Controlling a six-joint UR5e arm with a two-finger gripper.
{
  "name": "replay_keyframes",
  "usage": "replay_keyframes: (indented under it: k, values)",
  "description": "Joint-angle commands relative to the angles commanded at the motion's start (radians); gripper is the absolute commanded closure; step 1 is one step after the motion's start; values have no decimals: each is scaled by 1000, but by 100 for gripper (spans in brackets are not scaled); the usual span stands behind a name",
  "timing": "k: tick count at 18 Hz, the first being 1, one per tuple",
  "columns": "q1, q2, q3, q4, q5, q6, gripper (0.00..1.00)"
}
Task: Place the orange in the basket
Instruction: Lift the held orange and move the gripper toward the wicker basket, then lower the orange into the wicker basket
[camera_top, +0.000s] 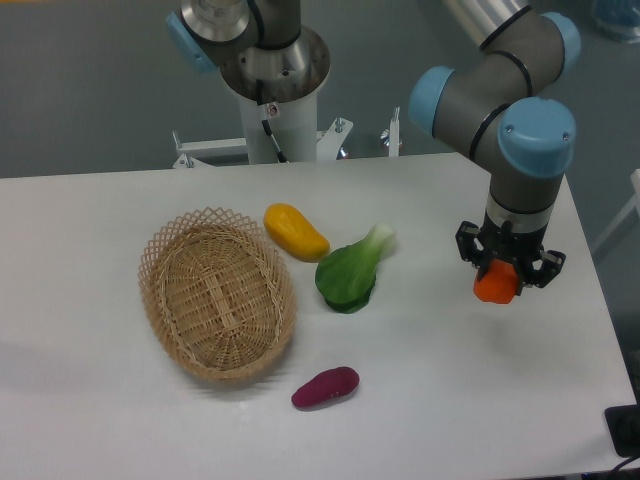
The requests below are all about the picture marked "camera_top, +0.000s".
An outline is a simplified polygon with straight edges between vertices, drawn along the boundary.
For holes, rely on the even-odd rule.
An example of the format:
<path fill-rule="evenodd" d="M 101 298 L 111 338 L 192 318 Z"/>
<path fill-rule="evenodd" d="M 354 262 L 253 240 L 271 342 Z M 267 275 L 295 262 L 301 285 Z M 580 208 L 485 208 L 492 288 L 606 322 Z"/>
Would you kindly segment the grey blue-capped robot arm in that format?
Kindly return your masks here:
<path fill-rule="evenodd" d="M 415 84 L 411 121 L 490 176 L 481 225 L 455 241 L 477 271 L 475 295 L 506 304 L 542 288 L 565 257 L 542 241 L 572 162 L 576 123 L 540 92 L 576 61 L 575 25 L 526 1 L 451 1 L 448 9 L 483 54 L 470 72 L 433 67 Z M 323 39 L 296 1 L 185 1 L 166 25 L 198 71 L 219 71 L 236 96 L 253 163 L 320 161 L 336 151 L 316 139 L 317 95 L 330 71 Z"/>

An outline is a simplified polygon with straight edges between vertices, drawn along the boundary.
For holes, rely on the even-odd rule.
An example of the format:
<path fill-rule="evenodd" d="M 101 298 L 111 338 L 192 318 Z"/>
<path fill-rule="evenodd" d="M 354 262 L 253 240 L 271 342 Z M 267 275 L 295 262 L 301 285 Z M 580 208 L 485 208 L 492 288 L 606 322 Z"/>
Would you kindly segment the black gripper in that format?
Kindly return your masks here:
<path fill-rule="evenodd" d="M 542 242 L 547 227 L 526 233 L 515 233 L 509 221 L 494 223 L 485 214 L 482 227 L 463 221 L 455 234 L 461 259 L 476 269 L 476 279 L 482 280 L 491 260 L 516 262 L 520 296 L 525 288 L 545 288 L 562 271 L 566 255 L 545 250 Z"/>

